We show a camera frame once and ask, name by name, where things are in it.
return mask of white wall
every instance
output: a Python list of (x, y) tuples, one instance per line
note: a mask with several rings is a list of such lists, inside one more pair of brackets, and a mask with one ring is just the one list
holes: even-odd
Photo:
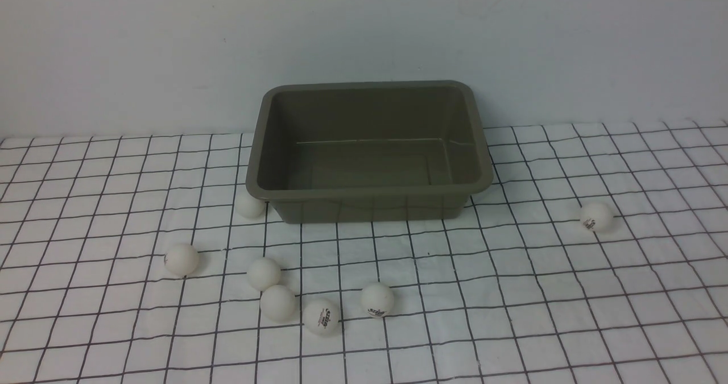
[(0, 135), (249, 131), (280, 84), (458, 79), (487, 125), (728, 114), (728, 0), (0, 0)]

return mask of black grid line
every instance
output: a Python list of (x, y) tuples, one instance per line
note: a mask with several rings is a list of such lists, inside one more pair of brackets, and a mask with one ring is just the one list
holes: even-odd
[[(369, 229), (371, 229), (371, 246), (372, 249), (374, 249), (374, 265), (377, 268), (377, 281), (382, 282), (382, 273), (379, 270), (379, 255), (377, 254), (377, 238), (374, 237), (374, 222), (369, 223)], [(390, 335), (387, 332), (387, 317), (382, 318), (382, 326), (384, 327), (384, 344), (387, 346), (387, 368), (390, 371), (390, 384), (394, 384), (395, 373), (392, 371), (392, 356), (390, 355)]]
[[(240, 159), (240, 146), (242, 146), (242, 135), (240, 135), (240, 140), (239, 140), (238, 146), (239, 146), (239, 148), (237, 150), (236, 159)], [(239, 176), (239, 170), (235, 171), (235, 182), (238, 181), (238, 176)], [(237, 187), (234, 187), (233, 192), (232, 192), (232, 200), (236, 200), (236, 197), (237, 197)], [(231, 228), (232, 228), (232, 222), (233, 222), (234, 218), (235, 218), (235, 207), (233, 205), (232, 208), (230, 209), (230, 226), (231, 226)], [(225, 275), (227, 273), (227, 260), (228, 260), (228, 254), (230, 253), (230, 231), (229, 230), (228, 230), (227, 234), (228, 234), (227, 244), (225, 245), (225, 264), (223, 265), (223, 276), (220, 280), (220, 303), (218, 304), (218, 317), (215, 320), (215, 337), (213, 338), (213, 354), (211, 355), (211, 358), (210, 358), (211, 364), (215, 364), (215, 351), (217, 348), (218, 335), (219, 335), (219, 330), (220, 330), (220, 314), (222, 312), (222, 301), (223, 301), (223, 294), (225, 291)], [(210, 384), (213, 384), (213, 370), (214, 370), (214, 368), (210, 368)]]
[[(180, 145), (181, 145), (181, 138), (180, 138), (180, 140), (177, 140), (177, 150), (178, 151), (179, 151)], [(174, 165), (175, 166), (177, 165), (177, 156), (176, 155), (175, 155)], [(172, 177), (170, 176), (168, 187), (171, 187), (171, 186), (172, 186)], [(167, 190), (167, 194), (164, 195), (164, 206), (167, 205), (167, 200), (169, 200), (169, 189)], [(159, 230), (161, 230), (161, 228), (162, 228), (162, 215), (159, 215), (159, 223), (157, 224), (156, 229), (157, 229), (157, 231), (159, 231)], [(157, 232), (154, 236), (154, 244), (153, 244), (152, 249), (156, 249), (156, 244), (157, 244), (158, 240), (159, 240), (159, 232)], [(127, 365), (129, 364), (129, 355), (131, 354), (132, 342), (134, 340), (137, 323), (139, 322), (139, 315), (141, 314), (142, 303), (144, 302), (144, 294), (146, 293), (146, 286), (147, 286), (148, 280), (149, 280), (149, 273), (151, 272), (151, 264), (153, 262), (153, 257), (154, 257), (154, 253), (152, 253), (151, 257), (149, 258), (149, 266), (146, 270), (146, 277), (144, 278), (144, 285), (141, 288), (141, 294), (139, 296), (139, 308), (136, 309), (136, 315), (134, 316), (134, 324), (132, 324), (132, 340), (129, 342), (129, 348), (127, 350), (126, 358), (124, 359), (124, 369), (122, 370), (122, 372), (127, 371)], [(124, 377), (125, 377), (124, 374), (122, 374), (120, 384), (124, 383)]]
[[(650, 149), (650, 153), (651, 153), (651, 154), (652, 154), (653, 156), (655, 155), (655, 153), (653, 153), (652, 149)], [(622, 154), (619, 154), (619, 156), (621, 156), (621, 158), (622, 158), (622, 160), (624, 161), (624, 163), (627, 163), (627, 161), (626, 161), (626, 160), (624, 160), (624, 156), (622, 156)], [(591, 162), (592, 162), (592, 163), (594, 164), (594, 168), (596, 169), (596, 164), (595, 164), (595, 163), (593, 162), (593, 159), (591, 158), (591, 156), (589, 156), (589, 159), (590, 159), (590, 161), (591, 161)], [(600, 179), (602, 180), (602, 182), (603, 182), (603, 184), (604, 184), (604, 187), (606, 187), (606, 182), (604, 181), (604, 179), (603, 179), (603, 177), (601, 176), (601, 174), (599, 174), (599, 177), (600, 177)], [(642, 185), (641, 185), (641, 184), (639, 184), (639, 181), (637, 180), (637, 178), (636, 178), (636, 177), (634, 177), (634, 179), (635, 179), (635, 182), (637, 182), (637, 184), (639, 185), (640, 189), (642, 189), (642, 191), (644, 192), (644, 187), (642, 187)], [(657, 212), (657, 209), (655, 209), (655, 206), (653, 205), (653, 203), (652, 203), (652, 201), (650, 200), (650, 198), (647, 198), (647, 200), (648, 200), (648, 203), (650, 204), (650, 206), (652, 206), (653, 210), (655, 210), (655, 212)], [(621, 213), (621, 208), (620, 208), (620, 207), (619, 207), (619, 205), (617, 204), (617, 201), (616, 201), (616, 200), (614, 200), (614, 199), (612, 199), (612, 202), (613, 202), (613, 203), (614, 203), (614, 205), (616, 206), (617, 210), (618, 210), (618, 211), (619, 211), (619, 212)], [(660, 218), (660, 222), (661, 222), (661, 223), (663, 224), (663, 226), (665, 226), (665, 228), (667, 229), (668, 227), (666, 226), (666, 224), (665, 224), (665, 221), (663, 221), (663, 218), (662, 218), (662, 216), (661, 216), (660, 214), (657, 214), (657, 217), (658, 217), (658, 218)], [(665, 284), (663, 283), (663, 280), (662, 280), (662, 278), (660, 277), (660, 274), (659, 274), (659, 273), (658, 273), (657, 271), (655, 271), (655, 268), (653, 268), (653, 265), (652, 265), (652, 264), (650, 263), (650, 261), (649, 261), (649, 260), (647, 259), (647, 254), (645, 254), (645, 252), (644, 252), (644, 249), (642, 248), (642, 244), (640, 243), (639, 239), (637, 239), (637, 236), (635, 236), (635, 233), (634, 233), (634, 231), (632, 230), (632, 226), (630, 226), (629, 222), (627, 222), (627, 221), (625, 221), (625, 222), (624, 222), (624, 225), (626, 225), (626, 226), (627, 226), (627, 229), (629, 230), (630, 234), (632, 234), (632, 237), (634, 237), (634, 239), (635, 239), (635, 242), (637, 243), (637, 246), (639, 246), (639, 250), (640, 250), (640, 252), (642, 253), (642, 256), (643, 256), (643, 257), (644, 257), (644, 259), (645, 259), (645, 260), (646, 260), (646, 261), (648, 262), (648, 267), (650, 268), (650, 270), (652, 271), (652, 273), (653, 273), (653, 274), (655, 275), (655, 277), (657, 278), (657, 281), (658, 281), (658, 282), (660, 283), (660, 285), (661, 285), (661, 286), (662, 286), (662, 288), (664, 289), (664, 288), (665, 288)], [(676, 244), (676, 245), (678, 246), (678, 248), (680, 249), (680, 247), (679, 247), (679, 244), (678, 244), (678, 242), (677, 242), (677, 241), (675, 241), (675, 244)], [(670, 295), (667, 295), (667, 298), (668, 298), (668, 301), (670, 302), (671, 306), (673, 307), (674, 311), (675, 311), (675, 312), (678, 312), (678, 308), (677, 308), (677, 307), (675, 306), (675, 303), (673, 302), (673, 299), (672, 299), (672, 298), (670, 298)], [(691, 332), (690, 332), (690, 330), (689, 330), (689, 329), (687, 328), (687, 324), (685, 323), (685, 321), (682, 321), (682, 324), (683, 324), (683, 326), (685, 327), (685, 330), (687, 331), (688, 335), (690, 335), (690, 340), (692, 340), (693, 344), (695, 345), (695, 348), (697, 348), (697, 349), (698, 349), (698, 351), (700, 352), (700, 349), (699, 349), (699, 347), (698, 347), (698, 345), (697, 345), (697, 341), (695, 341), (694, 337), (692, 336), (692, 333), (691, 333)], [(653, 351), (653, 352), (655, 353), (655, 356), (657, 356), (657, 352), (655, 352), (655, 348), (653, 347), (652, 341), (650, 340), (650, 336), (649, 336), (649, 335), (647, 335), (647, 332), (645, 331), (644, 327), (640, 327), (640, 328), (642, 329), (642, 333), (643, 333), (643, 334), (645, 335), (645, 338), (647, 339), (647, 342), (648, 342), (648, 344), (650, 345), (650, 348), (652, 348), (652, 351)], [(710, 364), (708, 364), (707, 360), (705, 360), (705, 356), (703, 356), (702, 354), (700, 354), (700, 356), (702, 357), (702, 360), (703, 360), (703, 362), (705, 363), (705, 366), (706, 366), (706, 367), (708, 368), (708, 370), (710, 371), (710, 375), (712, 375), (712, 376), (713, 376), (713, 379), (714, 379), (714, 380), (715, 380), (715, 381), (717, 382), (717, 379), (715, 378), (715, 374), (713, 373), (713, 369), (712, 369), (712, 368), (710, 368)], [(671, 381), (671, 380), (670, 380), (670, 377), (668, 376), (668, 373), (666, 373), (666, 371), (665, 371), (665, 368), (664, 368), (663, 364), (662, 364), (662, 363), (661, 363), (660, 361), (658, 361), (658, 363), (660, 364), (660, 368), (661, 368), (661, 369), (663, 370), (663, 374), (665, 374), (665, 379), (666, 379), (666, 380), (667, 380), (668, 382), (670, 382), (670, 381)]]
[[(543, 127), (541, 127), (541, 129), (543, 129), (544, 136), (546, 138), (548, 138), (548, 133), (546, 132), (546, 129), (544, 129)], [(551, 143), (549, 143), (549, 147), (555, 154), (556, 149), (553, 148)], [(559, 169), (561, 169), (561, 172), (566, 177), (566, 171), (564, 171), (564, 166), (561, 165), (561, 161), (559, 161)], [(530, 174), (531, 178), (533, 179), (533, 172), (531, 171), (530, 168), (528, 168), (528, 174)], [(569, 251), (567, 251), (566, 246), (564, 246), (564, 242), (562, 241), (561, 236), (559, 235), (559, 231), (557, 231), (557, 229), (556, 229), (556, 224), (554, 223), (553, 217), (551, 216), (551, 212), (549, 212), (549, 210), (548, 210), (548, 206), (546, 206), (546, 202), (543, 200), (543, 195), (541, 194), (541, 190), (538, 187), (536, 187), (536, 191), (538, 191), (539, 197), (541, 197), (541, 199), (542, 199), (541, 203), (543, 203), (544, 210), (546, 211), (546, 214), (548, 215), (548, 218), (549, 218), (549, 221), (551, 222), (553, 231), (554, 231), (554, 233), (556, 233), (556, 237), (559, 239), (559, 244), (561, 244), (561, 247), (564, 249), (564, 255), (566, 256), (566, 260), (569, 262), (569, 267), (571, 267), (572, 271), (574, 272), (574, 275), (576, 275), (577, 270), (574, 268), (574, 263), (572, 262), (571, 258), (569, 257)], [(578, 277), (575, 277), (575, 280), (577, 280), (577, 283), (579, 283), (579, 288), (582, 290), (582, 294), (584, 295), (584, 298), (587, 298), (587, 292), (586, 292), (586, 289), (584, 288), (584, 284), (582, 283), (582, 281), (579, 280)], [(592, 309), (592, 307), (590, 306), (589, 300), (585, 299), (585, 302), (587, 303), (587, 308), (589, 309), (589, 314), (592, 317), (592, 321), (594, 322), (594, 325), (596, 327), (598, 327), (598, 321), (596, 319), (596, 316), (594, 316), (594, 309)], [(604, 334), (603, 334), (603, 332), (601, 332), (600, 329), (599, 329), (599, 337), (601, 338), (601, 342), (604, 344), (604, 348), (606, 348), (606, 352), (609, 354), (609, 360), (613, 364), (614, 356), (612, 356), (611, 350), (609, 349), (609, 346), (606, 343), (606, 340), (604, 340)], [(616, 371), (617, 377), (619, 377), (619, 381), (622, 384), (624, 384), (624, 379), (622, 378), (622, 375), (619, 373), (619, 369), (615, 368), (614, 371)]]
[[(213, 143), (213, 136), (210, 135), (208, 148), (211, 147), (212, 143)], [(208, 163), (210, 163), (210, 151), (208, 151), (207, 155), (205, 156), (205, 167), (208, 166)], [(207, 173), (208, 172), (205, 169), (205, 171), (202, 174), (202, 183), (203, 184), (205, 184), (205, 177), (206, 177)], [(202, 192), (200, 192), (200, 198), (198, 198), (198, 200), (197, 200), (197, 212), (195, 213), (195, 225), (193, 226), (193, 229), (192, 229), (192, 236), (190, 236), (190, 244), (195, 243), (195, 234), (197, 231), (197, 229), (196, 229), (197, 221), (200, 219), (200, 202), (202, 202)], [(174, 350), (174, 345), (175, 345), (175, 332), (177, 331), (177, 322), (179, 321), (180, 311), (182, 310), (182, 300), (184, 298), (185, 284), (187, 284), (187, 276), (185, 276), (185, 278), (182, 279), (182, 288), (180, 289), (180, 299), (179, 299), (179, 304), (177, 305), (177, 312), (175, 314), (175, 325), (172, 328), (172, 338), (169, 340), (169, 353), (167, 353), (167, 368), (164, 369), (164, 381), (165, 382), (167, 381), (167, 374), (169, 373), (169, 363), (171, 363), (171, 361), (172, 361), (172, 350)]]
[[(536, 187), (536, 191), (538, 191), (539, 196), (540, 196), (540, 191), (538, 190), (538, 187)], [(505, 189), (501, 188), (501, 192), (503, 194), (503, 199), (505, 199), (506, 203), (508, 203), (508, 195), (505, 192)], [(507, 206), (508, 206), (508, 210), (510, 211), (510, 215), (513, 217), (513, 221), (514, 222), (517, 221), (515, 218), (515, 214), (513, 213), (513, 208), (511, 207), (510, 204)], [(520, 237), (521, 242), (523, 242), (523, 246), (525, 246), (526, 239), (523, 236), (523, 233), (521, 232), (520, 228), (517, 227), (517, 229), (518, 229), (518, 237)], [(536, 274), (536, 267), (533, 265), (533, 259), (531, 259), (531, 255), (528, 252), (528, 249), (525, 249), (525, 252), (526, 252), (526, 256), (528, 257), (528, 262), (530, 263), (531, 270), (533, 270), (533, 274)], [(536, 284), (539, 286), (541, 295), (543, 295), (543, 298), (546, 299), (546, 292), (544, 291), (544, 288), (541, 285), (541, 282), (538, 280), (538, 278), (536, 278)], [(557, 330), (556, 322), (554, 322), (554, 319), (553, 319), (553, 312), (551, 311), (551, 308), (548, 306), (546, 306), (546, 310), (548, 311), (548, 316), (549, 316), (549, 319), (551, 320), (551, 325), (553, 326), (553, 330), (556, 331)], [(557, 335), (556, 338), (559, 340), (559, 345), (561, 346), (561, 351), (564, 352), (564, 357), (566, 357), (566, 364), (569, 366), (569, 370), (571, 371), (572, 378), (574, 379), (574, 381), (576, 381), (577, 376), (575, 376), (575, 374), (574, 374), (574, 368), (572, 366), (571, 361), (569, 360), (569, 353), (566, 352), (566, 348), (564, 347), (564, 342), (562, 341), (561, 336)]]

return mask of table surface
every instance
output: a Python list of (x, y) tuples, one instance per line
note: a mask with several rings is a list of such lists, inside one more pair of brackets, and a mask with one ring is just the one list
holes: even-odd
[[(251, 134), (2, 141), (0, 382), (728, 382), (726, 123), (486, 138), (495, 182), (459, 218), (302, 226), (234, 213)], [(594, 200), (610, 233), (577, 222)], [(202, 257), (182, 280), (177, 242)], [(261, 317), (262, 256), (341, 330)]]

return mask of white grid tablecloth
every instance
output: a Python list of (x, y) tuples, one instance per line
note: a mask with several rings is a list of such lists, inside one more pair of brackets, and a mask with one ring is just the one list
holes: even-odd
[[(726, 123), (486, 138), (494, 184), (457, 219), (303, 226), (234, 214), (249, 134), (2, 141), (0, 382), (728, 382)], [(591, 200), (613, 232), (579, 228)], [(202, 252), (184, 280), (175, 242)], [(261, 317), (263, 255), (342, 331)]]

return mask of white ping pong ball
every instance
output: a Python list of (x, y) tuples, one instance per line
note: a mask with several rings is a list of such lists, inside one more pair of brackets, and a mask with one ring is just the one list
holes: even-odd
[(245, 187), (240, 187), (235, 197), (235, 211), (238, 215), (247, 218), (255, 219), (263, 214), (266, 205), (262, 200), (255, 199), (247, 193)]
[(279, 280), (280, 266), (267, 257), (255, 260), (247, 268), (247, 282), (257, 291), (265, 291)]
[(200, 263), (200, 254), (192, 245), (174, 245), (164, 255), (164, 267), (172, 275), (181, 278), (197, 269), (198, 263)]
[(306, 305), (301, 314), (304, 326), (318, 336), (327, 336), (338, 329), (338, 307), (327, 299), (315, 299)]
[(580, 221), (584, 228), (601, 232), (611, 227), (614, 214), (606, 203), (592, 202), (582, 206)]
[(291, 318), (296, 309), (296, 296), (288, 287), (276, 284), (270, 286), (260, 296), (260, 312), (277, 323)]
[(362, 289), (361, 304), (369, 316), (385, 317), (395, 306), (395, 294), (382, 283), (372, 283)]

